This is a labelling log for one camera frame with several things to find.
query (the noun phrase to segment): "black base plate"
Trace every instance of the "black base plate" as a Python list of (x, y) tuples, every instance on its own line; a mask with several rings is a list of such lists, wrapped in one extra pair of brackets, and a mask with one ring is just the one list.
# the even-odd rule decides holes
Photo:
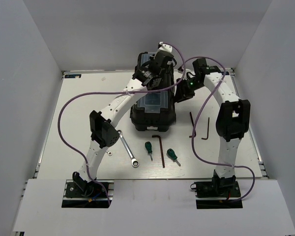
[[(213, 189), (213, 185), (211, 181), (194, 182), (194, 184), (196, 186), (193, 187), (192, 189), (196, 190), (198, 198), (215, 198), (215, 197), (227, 198), (228, 197), (229, 192), (225, 192), (222, 195), (217, 195), (217, 193)], [(231, 198), (239, 198), (241, 196), (237, 181), (235, 182), (230, 193), (231, 193)]]
[[(109, 183), (108, 182), (101, 182), (101, 183), (104, 185), (104, 187), (108, 191)], [(67, 188), (65, 190), (65, 196), (67, 198), (85, 198), (85, 197), (92, 198), (98, 193), (100, 193), (100, 195), (98, 196), (99, 198), (100, 197), (106, 198), (105, 192), (102, 191), (101, 187), (98, 184), (94, 184), (93, 192), (88, 193), (88, 196), (84, 196), (84, 194), (81, 193), (81, 191), (77, 188), (77, 186), (75, 186), (74, 182), (67, 183)]]

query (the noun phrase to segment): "screwdriver handle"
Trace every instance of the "screwdriver handle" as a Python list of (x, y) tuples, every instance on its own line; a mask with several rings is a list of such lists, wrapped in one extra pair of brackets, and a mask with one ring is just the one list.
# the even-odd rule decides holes
[(151, 142), (146, 142), (145, 147), (147, 149), (147, 153), (152, 154), (152, 144), (151, 144)]
[(169, 157), (173, 160), (176, 161), (177, 160), (177, 156), (174, 152), (174, 150), (172, 150), (171, 148), (167, 150), (167, 154), (169, 155)]

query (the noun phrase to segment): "screwdriver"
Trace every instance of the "screwdriver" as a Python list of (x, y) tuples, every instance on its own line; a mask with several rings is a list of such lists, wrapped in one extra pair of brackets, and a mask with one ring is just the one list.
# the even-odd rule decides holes
[(176, 156), (174, 150), (172, 150), (171, 148), (168, 149), (168, 150), (167, 150), (167, 154), (169, 155), (169, 157), (170, 157), (173, 161), (175, 161), (175, 162), (177, 163), (177, 165), (181, 166), (181, 164), (177, 161), (177, 158), (178, 158), (178, 157)]
[(151, 157), (151, 161), (153, 161), (153, 158), (152, 158), (152, 144), (151, 144), (151, 142), (146, 142), (145, 143), (145, 146), (146, 146), (146, 149), (147, 149), (147, 153)]

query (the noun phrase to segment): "ratchet wrench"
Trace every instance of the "ratchet wrench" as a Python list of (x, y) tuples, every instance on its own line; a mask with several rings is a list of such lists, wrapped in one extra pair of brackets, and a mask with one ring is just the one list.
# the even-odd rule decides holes
[(126, 149), (128, 155), (130, 156), (133, 168), (137, 168), (140, 163), (138, 162), (138, 160), (136, 158), (134, 158), (134, 155), (133, 155), (128, 143), (126, 142), (126, 140), (124, 139), (124, 137), (122, 135), (122, 131), (118, 130), (118, 133), (119, 133), (120, 139), (122, 141), (122, 144), (124, 145), (124, 148)]

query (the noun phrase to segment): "wall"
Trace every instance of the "wall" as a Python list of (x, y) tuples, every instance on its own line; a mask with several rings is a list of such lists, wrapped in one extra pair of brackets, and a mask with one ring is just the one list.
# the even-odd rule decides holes
[(295, 1), (273, 1), (236, 77), (252, 104), (265, 168), (278, 179), (295, 226)]
[(61, 72), (21, 0), (0, 0), (0, 236), (34, 174)]
[(114, 70), (159, 41), (236, 66), (271, 0), (24, 2), (61, 70)]

